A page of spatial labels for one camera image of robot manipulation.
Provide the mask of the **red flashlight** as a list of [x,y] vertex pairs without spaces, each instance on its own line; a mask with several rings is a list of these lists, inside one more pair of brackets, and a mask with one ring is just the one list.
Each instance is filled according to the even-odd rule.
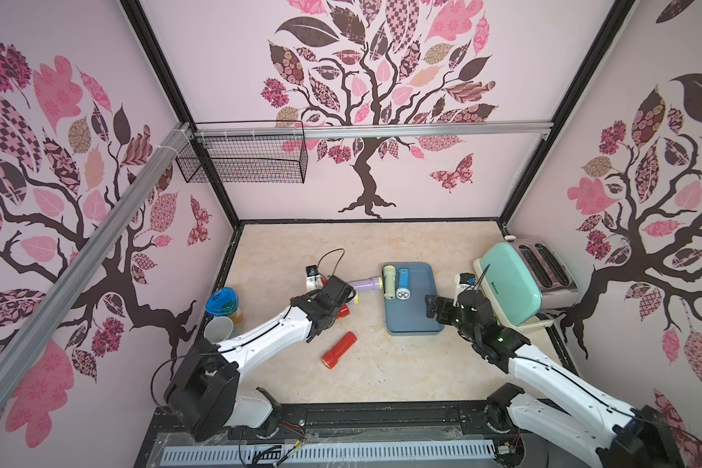
[[355,333],[349,331],[340,341],[330,349],[323,357],[322,364],[329,370],[332,370],[338,363],[341,357],[357,342]]
[[350,310],[349,310],[348,306],[346,304],[344,304],[343,307],[341,307],[341,309],[339,309],[339,312],[337,312],[337,319],[345,318],[349,314],[350,314]]

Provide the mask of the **purple flashlight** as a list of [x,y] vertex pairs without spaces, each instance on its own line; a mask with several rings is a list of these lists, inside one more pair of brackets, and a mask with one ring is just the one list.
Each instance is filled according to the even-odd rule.
[[383,280],[380,276],[374,276],[362,280],[353,280],[349,285],[358,292],[379,292],[383,289]]

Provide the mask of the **blue flashlight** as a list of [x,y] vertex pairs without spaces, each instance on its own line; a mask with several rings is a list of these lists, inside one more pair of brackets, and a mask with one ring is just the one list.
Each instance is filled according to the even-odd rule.
[[399,268],[396,289],[396,298],[398,300],[408,300],[411,297],[409,281],[411,281],[410,270],[408,268]]

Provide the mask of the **pale green flashlight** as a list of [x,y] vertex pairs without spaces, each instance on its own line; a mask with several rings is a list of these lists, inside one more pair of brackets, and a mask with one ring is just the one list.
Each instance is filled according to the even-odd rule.
[[382,269],[383,292],[386,300],[396,298],[397,269],[394,265],[385,265]]

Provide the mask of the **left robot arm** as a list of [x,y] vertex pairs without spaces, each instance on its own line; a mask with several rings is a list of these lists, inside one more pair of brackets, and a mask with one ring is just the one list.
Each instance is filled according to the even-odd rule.
[[292,298],[271,320],[233,337],[193,344],[165,391],[165,401],[197,442],[226,428],[246,428],[270,437],[280,425],[282,407],[265,389],[244,390],[241,381],[284,349],[309,342],[333,327],[355,289],[332,276],[325,286]]

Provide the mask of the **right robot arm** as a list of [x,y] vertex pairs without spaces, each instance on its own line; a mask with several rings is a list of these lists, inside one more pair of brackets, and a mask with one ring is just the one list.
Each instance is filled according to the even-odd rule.
[[567,372],[530,340],[497,322],[489,300],[466,289],[458,298],[427,296],[426,314],[512,376],[487,399],[491,431],[524,430],[590,467],[682,467],[672,427],[652,407],[635,409]]

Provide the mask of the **blue-grey storage tray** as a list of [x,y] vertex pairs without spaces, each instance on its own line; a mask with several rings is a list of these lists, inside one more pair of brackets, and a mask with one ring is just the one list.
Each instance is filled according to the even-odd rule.
[[411,273],[408,300],[386,300],[384,298],[385,325],[390,335],[438,335],[444,326],[427,317],[427,298],[438,296],[432,267],[426,262],[394,262],[397,269],[408,268]]

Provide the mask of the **mint green toaster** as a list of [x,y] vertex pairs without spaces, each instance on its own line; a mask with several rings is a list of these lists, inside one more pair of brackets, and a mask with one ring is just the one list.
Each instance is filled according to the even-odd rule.
[[509,235],[475,259],[473,268],[497,321],[521,333],[553,325],[551,319],[540,319],[540,313],[580,302],[565,263],[541,239]]

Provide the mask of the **blue-lid printed cup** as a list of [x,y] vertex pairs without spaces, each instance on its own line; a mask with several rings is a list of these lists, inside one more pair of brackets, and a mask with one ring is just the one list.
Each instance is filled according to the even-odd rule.
[[232,288],[222,288],[214,292],[207,300],[205,310],[213,317],[226,317],[235,324],[243,320],[239,296]]

